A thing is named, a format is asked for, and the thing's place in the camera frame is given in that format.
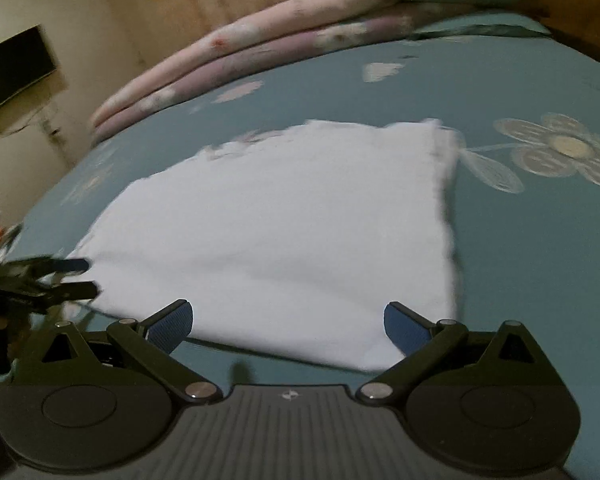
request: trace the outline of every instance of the ribbed gray panel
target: ribbed gray panel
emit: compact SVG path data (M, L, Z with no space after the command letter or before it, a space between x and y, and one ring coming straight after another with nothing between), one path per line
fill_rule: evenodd
M289 396L290 391L298 395ZM83 477L49 475L21 466L7 478L471 480L478 477L437 463L408 439L394 412L362 406L342 386L236 386L219 404L185 410L173 431L131 464ZM545 472L525 480L563 478L559 472Z

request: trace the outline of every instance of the black screen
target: black screen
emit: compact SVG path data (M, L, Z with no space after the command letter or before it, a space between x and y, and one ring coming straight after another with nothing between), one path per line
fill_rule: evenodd
M0 105L55 70L38 27L0 44Z

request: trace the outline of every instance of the metal screw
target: metal screw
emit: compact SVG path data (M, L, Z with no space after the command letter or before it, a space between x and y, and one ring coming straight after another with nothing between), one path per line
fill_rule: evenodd
M218 389L211 383L191 383L184 389L184 392L194 399L207 399L214 395Z
M367 399L386 399L394 392L394 389L384 383L367 383L360 388L360 393Z

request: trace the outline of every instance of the white cloth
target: white cloth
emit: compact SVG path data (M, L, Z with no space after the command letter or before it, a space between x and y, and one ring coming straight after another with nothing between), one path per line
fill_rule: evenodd
M191 336L381 370L402 358L382 313L453 317L443 187L456 165L437 121L309 121L205 148L130 184L72 256L93 307L144 319L178 298Z

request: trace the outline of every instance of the bed sheet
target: bed sheet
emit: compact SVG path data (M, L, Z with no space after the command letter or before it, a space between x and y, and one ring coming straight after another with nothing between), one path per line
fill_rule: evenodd
M472 330L504 319L529 327L582 412L568 469L600 479L600 137L590 134L600 134L600 64L555 41L362 46L167 108L99 145L53 188L27 216L13 257L68 254L131 181L203 146L308 119L385 126L425 118L458 130L467 148L450 198L461 319ZM164 303L172 299L166 291ZM199 344L175 355L225 388L236 367L255 381L356 387L366 379Z

